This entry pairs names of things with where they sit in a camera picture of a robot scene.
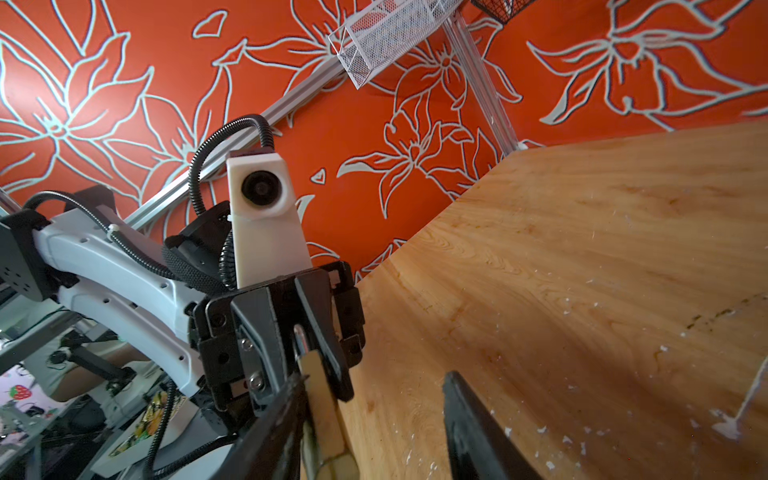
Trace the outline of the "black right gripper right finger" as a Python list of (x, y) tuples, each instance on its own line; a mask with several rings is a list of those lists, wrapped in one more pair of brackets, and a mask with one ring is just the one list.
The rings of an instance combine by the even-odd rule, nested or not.
[(453, 479), (539, 479), (457, 371), (445, 375), (444, 427)]

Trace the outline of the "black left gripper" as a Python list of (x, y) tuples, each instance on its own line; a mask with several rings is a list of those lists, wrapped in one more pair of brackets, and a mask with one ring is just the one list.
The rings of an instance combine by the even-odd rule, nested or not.
[(298, 371), (301, 327), (340, 401), (354, 397), (350, 370), (363, 357), (365, 317), (348, 263), (335, 261), (243, 289), (190, 309), (190, 340), (204, 368), (193, 402), (217, 432), (261, 417)]

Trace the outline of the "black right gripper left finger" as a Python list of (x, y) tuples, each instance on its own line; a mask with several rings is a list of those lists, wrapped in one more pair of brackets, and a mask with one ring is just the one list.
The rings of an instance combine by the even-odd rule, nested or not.
[(294, 373), (212, 479), (299, 479), (307, 417), (305, 380)]

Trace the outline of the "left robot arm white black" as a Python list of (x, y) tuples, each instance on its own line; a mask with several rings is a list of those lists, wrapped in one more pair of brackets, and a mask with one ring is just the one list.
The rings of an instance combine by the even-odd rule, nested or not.
[(169, 377), (142, 475), (218, 449), (216, 479), (356, 479), (340, 404), (365, 317), (348, 263), (314, 266), (268, 121), (216, 130), (188, 170), (195, 220), (162, 243), (111, 193), (48, 190), (1, 220), (1, 278), (133, 345)]

